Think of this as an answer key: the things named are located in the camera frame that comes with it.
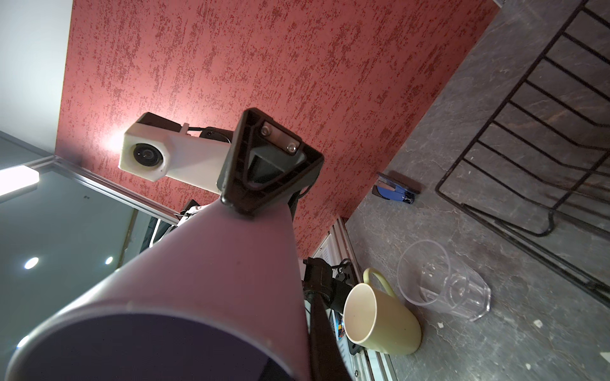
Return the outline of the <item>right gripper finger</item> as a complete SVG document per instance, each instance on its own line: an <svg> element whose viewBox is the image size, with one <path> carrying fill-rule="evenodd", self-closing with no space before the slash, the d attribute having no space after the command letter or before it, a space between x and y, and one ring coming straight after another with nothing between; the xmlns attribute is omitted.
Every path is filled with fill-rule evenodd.
<svg viewBox="0 0 610 381"><path fill-rule="evenodd" d="M351 381L350 374L338 350L322 297L318 294L313 294L310 298L310 305L309 352L311 379Z"/></svg>

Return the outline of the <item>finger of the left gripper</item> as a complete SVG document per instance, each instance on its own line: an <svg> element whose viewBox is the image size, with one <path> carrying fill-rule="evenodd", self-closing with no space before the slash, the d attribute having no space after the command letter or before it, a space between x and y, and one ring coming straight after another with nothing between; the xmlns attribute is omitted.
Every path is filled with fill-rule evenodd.
<svg viewBox="0 0 610 381"><path fill-rule="evenodd" d="M231 140L217 185L220 200L253 217L277 203L295 215L319 178L322 152L257 108L245 110Z"/></svg>

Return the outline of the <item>lilac plastic cup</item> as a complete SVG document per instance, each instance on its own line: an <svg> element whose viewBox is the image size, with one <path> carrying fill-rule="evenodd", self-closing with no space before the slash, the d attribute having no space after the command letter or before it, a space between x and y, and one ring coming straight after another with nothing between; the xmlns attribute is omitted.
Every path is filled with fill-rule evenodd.
<svg viewBox="0 0 610 381"><path fill-rule="evenodd" d="M292 216L220 202L30 333L9 380L308 380Z"/></svg>

